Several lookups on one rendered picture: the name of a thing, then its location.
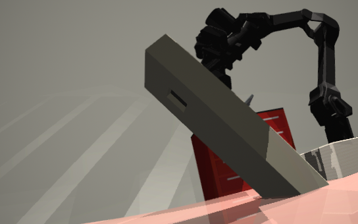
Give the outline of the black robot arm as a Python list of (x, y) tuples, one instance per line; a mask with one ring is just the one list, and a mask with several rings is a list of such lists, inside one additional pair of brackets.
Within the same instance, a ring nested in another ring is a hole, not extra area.
[[(321, 24), (312, 30), (308, 25), (309, 21), (321, 22)], [(308, 106), (311, 108), (311, 113), (320, 126), (325, 126), (328, 144), (354, 138), (349, 119), (346, 118), (353, 114), (352, 107), (341, 99), (336, 87), (334, 46), (340, 31), (336, 20), (323, 13), (313, 13), (307, 9), (275, 15), (258, 12), (240, 13), (238, 18), (234, 18), (226, 9), (216, 8), (207, 17), (205, 23), (225, 31), (227, 36), (232, 33), (230, 36), (242, 42), (244, 51), (249, 46), (257, 50), (262, 44), (261, 39), (271, 32), (302, 28), (319, 47), (318, 84), (309, 94)]]

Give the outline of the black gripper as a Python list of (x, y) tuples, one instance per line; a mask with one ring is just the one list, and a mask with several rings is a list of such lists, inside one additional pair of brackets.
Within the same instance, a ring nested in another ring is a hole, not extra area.
[(200, 32), (203, 41), (212, 40), (211, 47), (208, 49), (202, 47), (201, 64), (231, 90), (231, 76), (226, 74), (225, 69), (231, 70), (232, 64), (242, 59), (244, 52), (242, 42), (233, 36), (227, 37), (225, 31), (210, 25)]

